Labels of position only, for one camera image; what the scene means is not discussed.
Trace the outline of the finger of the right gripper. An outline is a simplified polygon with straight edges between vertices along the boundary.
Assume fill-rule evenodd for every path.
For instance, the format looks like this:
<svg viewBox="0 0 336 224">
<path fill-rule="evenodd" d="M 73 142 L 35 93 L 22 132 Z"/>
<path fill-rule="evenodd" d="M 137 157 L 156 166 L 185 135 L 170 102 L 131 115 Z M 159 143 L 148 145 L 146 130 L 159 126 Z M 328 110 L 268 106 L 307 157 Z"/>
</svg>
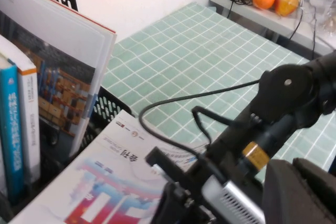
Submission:
<svg viewBox="0 0 336 224">
<path fill-rule="evenodd" d="M 174 159 L 170 153 L 164 153 L 158 147 L 153 148 L 145 157 L 150 166 L 158 166 L 169 176 L 181 175 L 189 168 L 189 163 L 185 159 Z"/>
</svg>

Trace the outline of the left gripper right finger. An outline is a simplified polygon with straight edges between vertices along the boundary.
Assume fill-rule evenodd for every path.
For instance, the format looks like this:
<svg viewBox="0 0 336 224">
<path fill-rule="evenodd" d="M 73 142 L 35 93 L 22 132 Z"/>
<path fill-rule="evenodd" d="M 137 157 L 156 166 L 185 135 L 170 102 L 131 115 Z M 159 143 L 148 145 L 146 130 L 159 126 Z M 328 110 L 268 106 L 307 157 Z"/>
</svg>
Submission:
<svg viewBox="0 0 336 224">
<path fill-rule="evenodd" d="M 300 175 L 315 206 L 323 214 L 320 223 L 335 223 L 335 176 L 304 158 L 295 158 L 293 167 Z"/>
</svg>

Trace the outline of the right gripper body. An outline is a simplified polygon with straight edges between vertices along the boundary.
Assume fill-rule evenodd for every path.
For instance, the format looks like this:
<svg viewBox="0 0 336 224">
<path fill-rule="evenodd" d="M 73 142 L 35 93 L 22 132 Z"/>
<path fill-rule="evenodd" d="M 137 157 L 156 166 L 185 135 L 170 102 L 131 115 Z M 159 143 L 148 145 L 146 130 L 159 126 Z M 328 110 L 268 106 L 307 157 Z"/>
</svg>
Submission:
<svg viewBox="0 0 336 224">
<path fill-rule="evenodd" d="M 226 220 L 210 205 L 201 192 L 212 176 L 220 185 L 224 177 L 203 166 L 193 166 L 188 172 L 177 166 L 161 169 L 167 179 L 152 223 L 225 223 Z"/>
</svg>

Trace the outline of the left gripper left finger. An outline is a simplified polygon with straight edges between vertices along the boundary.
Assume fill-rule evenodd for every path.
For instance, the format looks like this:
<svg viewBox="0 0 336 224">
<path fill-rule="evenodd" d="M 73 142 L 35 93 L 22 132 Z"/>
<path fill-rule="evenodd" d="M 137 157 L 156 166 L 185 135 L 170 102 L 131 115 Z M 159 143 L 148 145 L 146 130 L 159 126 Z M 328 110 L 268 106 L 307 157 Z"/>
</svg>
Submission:
<svg viewBox="0 0 336 224">
<path fill-rule="evenodd" d="M 262 196 L 266 223 L 300 223 L 304 210 L 300 206 L 305 190 L 298 172 L 287 162 L 271 160 L 267 165 Z"/>
</svg>

